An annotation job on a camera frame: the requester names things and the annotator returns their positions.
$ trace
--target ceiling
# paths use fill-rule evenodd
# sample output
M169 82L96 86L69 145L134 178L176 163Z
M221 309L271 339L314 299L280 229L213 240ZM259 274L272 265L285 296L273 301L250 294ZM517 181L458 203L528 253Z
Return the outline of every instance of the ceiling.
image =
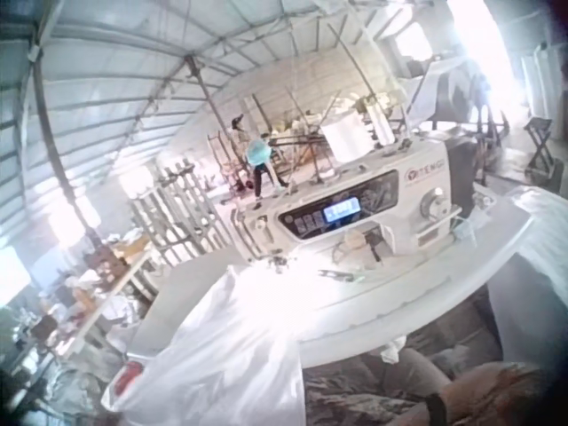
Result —
M397 26L405 3L350 7L379 37ZM336 47L328 22L346 43L358 43L357 20L332 7L338 4L343 0L4 0L0 237L24 229L62 194L43 141L31 60L41 61L55 146L81 194L150 161L203 107L188 56L213 95L252 69Z

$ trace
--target industrial sewing machine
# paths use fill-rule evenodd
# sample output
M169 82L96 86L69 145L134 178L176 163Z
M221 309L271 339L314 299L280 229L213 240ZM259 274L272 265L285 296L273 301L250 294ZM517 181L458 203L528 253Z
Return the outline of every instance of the industrial sewing machine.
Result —
M472 138L412 136L394 151L345 164L324 185L303 183L296 193L234 212L233 224L256 259L287 262L319 253L338 265L342 245L373 246L371 234L386 243L389 256L413 255L447 237L457 217L473 210L475 155Z

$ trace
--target person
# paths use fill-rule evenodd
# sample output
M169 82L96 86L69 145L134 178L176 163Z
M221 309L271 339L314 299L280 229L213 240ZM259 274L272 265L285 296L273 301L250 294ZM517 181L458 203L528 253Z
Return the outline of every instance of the person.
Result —
M234 150L239 157L240 162L244 162L245 153L250 143L249 134L242 127L243 114L238 117L233 118L231 121L231 129L233 129L233 139L234 139Z
M272 178L272 173L266 167L266 163L270 161L270 155L272 153L272 149L269 147L267 139L270 137L268 133L263 133L261 135L261 139L252 141L247 148L246 156L248 163L254 167L253 175L255 181L255 196L256 201L259 202L262 200L261 192L262 192L262 185L263 185L263 172L268 173L272 184L274 185L274 180ZM285 182L277 173L274 171L276 175L276 179L280 186L287 188L288 183Z
M305 371L307 425L521 425L548 387L523 364L488 363L450 382L419 352L399 356L396 365L364 354Z

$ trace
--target scaffolding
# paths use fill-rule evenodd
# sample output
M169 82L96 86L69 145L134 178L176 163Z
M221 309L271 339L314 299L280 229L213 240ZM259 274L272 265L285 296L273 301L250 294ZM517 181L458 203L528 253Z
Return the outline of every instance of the scaffolding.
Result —
M173 266L233 244L187 159L154 175L156 185L130 201L134 220Z

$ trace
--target blue lcd screen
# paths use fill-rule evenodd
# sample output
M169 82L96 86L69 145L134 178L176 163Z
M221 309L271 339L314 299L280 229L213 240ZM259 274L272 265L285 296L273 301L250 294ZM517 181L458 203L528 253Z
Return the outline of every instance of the blue lcd screen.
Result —
M330 224L344 217L359 213L360 211L361 206L359 206L359 200L353 197L323 209L323 214L326 217L326 221Z

